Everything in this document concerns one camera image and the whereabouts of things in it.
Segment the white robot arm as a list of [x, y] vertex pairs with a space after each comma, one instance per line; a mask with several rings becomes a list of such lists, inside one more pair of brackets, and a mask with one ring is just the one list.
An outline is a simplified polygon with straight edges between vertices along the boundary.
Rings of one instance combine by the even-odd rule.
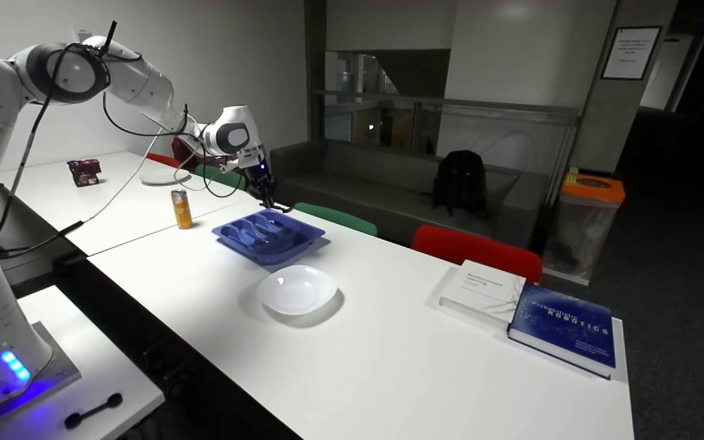
[[[245, 189], [266, 202], [272, 172], [247, 105], [227, 105], [218, 121], [197, 122], [173, 105], [173, 83], [139, 51], [93, 35], [71, 45], [35, 45], [0, 60], [0, 160], [27, 103], [85, 103], [114, 96], [159, 125], [164, 137], [184, 137], [195, 151], [239, 175]], [[51, 363], [51, 345], [29, 325], [0, 268], [0, 409], [21, 397]]]

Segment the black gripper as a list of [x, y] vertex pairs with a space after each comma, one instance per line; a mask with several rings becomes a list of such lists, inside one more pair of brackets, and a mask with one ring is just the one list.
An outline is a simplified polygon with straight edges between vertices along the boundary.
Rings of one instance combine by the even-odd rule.
[[254, 197], [265, 209], [273, 205], [276, 178], [266, 161], [245, 172], [247, 193]]

